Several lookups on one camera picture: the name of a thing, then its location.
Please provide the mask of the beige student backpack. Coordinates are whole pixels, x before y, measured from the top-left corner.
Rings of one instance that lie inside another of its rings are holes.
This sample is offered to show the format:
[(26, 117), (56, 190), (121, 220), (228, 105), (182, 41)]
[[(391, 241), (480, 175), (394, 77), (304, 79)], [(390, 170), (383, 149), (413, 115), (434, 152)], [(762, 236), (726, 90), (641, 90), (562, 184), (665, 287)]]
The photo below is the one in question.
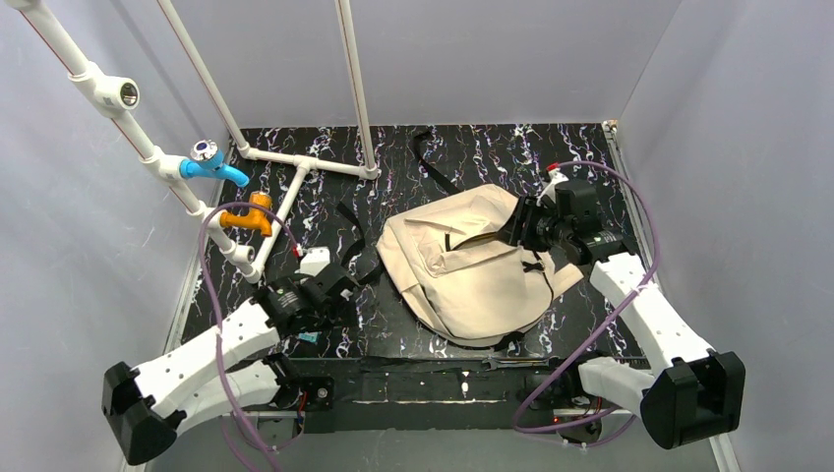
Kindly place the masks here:
[(557, 266), (546, 249), (499, 239), (519, 197), (495, 185), (458, 189), (425, 161), (427, 133), (412, 155), (446, 196), (389, 217), (376, 243), (378, 260), (362, 285), (386, 277), (415, 318), (445, 340), (468, 348), (503, 348), (540, 322), (582, 273)]

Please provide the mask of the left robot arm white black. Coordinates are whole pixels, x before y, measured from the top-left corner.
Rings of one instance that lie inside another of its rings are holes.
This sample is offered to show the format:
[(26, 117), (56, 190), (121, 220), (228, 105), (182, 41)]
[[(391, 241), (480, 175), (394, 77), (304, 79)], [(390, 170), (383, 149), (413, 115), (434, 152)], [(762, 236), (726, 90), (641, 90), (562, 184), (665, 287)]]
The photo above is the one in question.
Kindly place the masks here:
[(286, 337), (355, 325), (359, 290), (336, 263), (314, 275), (282, 276), (178, 348), (136, 367), (109, 367), (101, 411), (126, 462), (145, 464), (190, 429), (248, 406), (271, 404), (298, 416), (329, 409), (332, 379), (303, 376), (280, 353), (254, 356)]

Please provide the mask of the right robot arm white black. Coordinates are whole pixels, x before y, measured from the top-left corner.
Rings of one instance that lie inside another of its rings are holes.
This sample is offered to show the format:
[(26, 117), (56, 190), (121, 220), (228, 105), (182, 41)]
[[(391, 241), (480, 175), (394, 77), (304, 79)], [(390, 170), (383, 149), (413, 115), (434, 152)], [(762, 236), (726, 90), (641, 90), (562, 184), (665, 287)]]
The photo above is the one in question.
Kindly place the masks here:
[(675, 311), (626, 237), (603, 225), (595, 188), (584, 181), (551, 183), (538, 197), (519, 198), (499, 239), (534, 254), (560, 248), (589, 269), (591, 285), (615, 309), (645, 355), (647, 369), (589, 351), (588, 338), (523, 400), (525, 411), (556, 390), (590, 396), (606, 413), (623, 408), (665, 449), (735, 431), (741, 421), (745, 364), (718, 352)]

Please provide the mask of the teal pencil pack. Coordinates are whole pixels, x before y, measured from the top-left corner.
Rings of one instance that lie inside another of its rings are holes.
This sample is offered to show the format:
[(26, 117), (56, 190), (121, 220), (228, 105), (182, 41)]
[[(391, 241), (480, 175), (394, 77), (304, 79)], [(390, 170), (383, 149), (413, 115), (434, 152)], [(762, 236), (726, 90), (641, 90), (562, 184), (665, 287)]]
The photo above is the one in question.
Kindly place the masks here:
[(311, 344), (316, 344), (319, 340), (320, 333), (319, 332), (303, 332), (297, 335), (297, 338), (300, 341), (308, 342)]

